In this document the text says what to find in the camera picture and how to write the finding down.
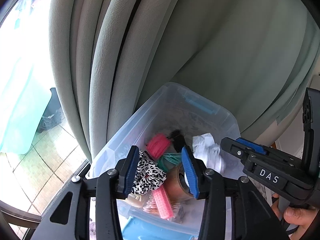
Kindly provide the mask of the right hand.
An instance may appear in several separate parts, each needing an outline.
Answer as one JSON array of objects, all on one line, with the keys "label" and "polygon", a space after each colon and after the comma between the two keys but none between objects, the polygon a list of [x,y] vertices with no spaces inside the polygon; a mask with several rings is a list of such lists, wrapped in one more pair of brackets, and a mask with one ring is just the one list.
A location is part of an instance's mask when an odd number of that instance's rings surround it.
[{"label": "right hand", "polygon": [[272,195],[272,202],[271,208],[278,218],[284,218],[289,224],[298,226],[297,230],[290,235],[290,239],[300,239],[319,212],[319,209],[314,207],[311,207],[310,209],[288,207],[281,213],[278,209],[279,194],[277,193]]}]

